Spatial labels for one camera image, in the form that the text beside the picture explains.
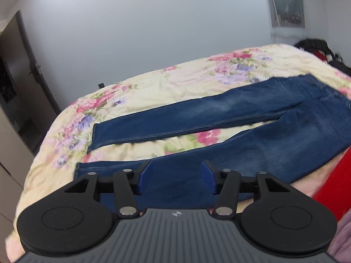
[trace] bed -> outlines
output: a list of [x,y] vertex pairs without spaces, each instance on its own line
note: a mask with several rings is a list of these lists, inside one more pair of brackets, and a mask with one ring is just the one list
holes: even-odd
[[[24,253],[15,227],[18,215],[27,206],[72,181],[78,162],[154,158],[223,142],[240,131],[264,124],[214,129],[145,143],[109,145],[87,154],[94,123],[187,99],[220,94],[273,76],[307,73],[312,73],[351,99],[350,77],[314,55],[285,44],[247,48],[193,60],[148,72],[81,97],[57,117],[33,161],[17,205],[14,230],[6,239],[10,261],[16,261]],[[313,195],[344,153],[293,186],[309,196]],[[241,202],[238,211],[249,203],[250,200]]]

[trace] doorway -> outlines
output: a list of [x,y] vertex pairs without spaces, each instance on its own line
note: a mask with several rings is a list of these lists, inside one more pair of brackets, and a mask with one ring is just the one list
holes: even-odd
[[0,104],[33,154],[61,112],[41,73],[17,12],[0,35]]

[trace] purple fabric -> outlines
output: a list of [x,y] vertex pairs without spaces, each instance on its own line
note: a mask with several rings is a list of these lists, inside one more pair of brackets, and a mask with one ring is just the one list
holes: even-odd
[[340,263],[351,262],[351,209],[338,222],[328,253]]

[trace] jeans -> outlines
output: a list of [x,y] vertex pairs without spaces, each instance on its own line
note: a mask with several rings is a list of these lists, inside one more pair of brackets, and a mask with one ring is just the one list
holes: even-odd
[[[179,102],[95,125],[91,149],[274,120],[211,146],[154,158],[154,175],[142,196],[144,208],[206,208],[214,205],[200,176],[211,161],[244,176],[267,171],[292,183],[351,145],[351,102],[312,75],[271,78],[223,94]],[[78,163],[75,176],[136,169],[140,161]],[[114,209],[113,195],[101,202]]]

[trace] metal screw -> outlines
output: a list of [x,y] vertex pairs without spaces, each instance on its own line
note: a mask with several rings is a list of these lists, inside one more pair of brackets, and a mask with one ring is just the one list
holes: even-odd
[[136,208],[133,206],[124,206],[119,209],[119,212],[124,216],[132,216],[136,213]]
[[233,210],[227,206],[220,206],[216,208],[216,213],[220,216],[229,216],[233,213]]

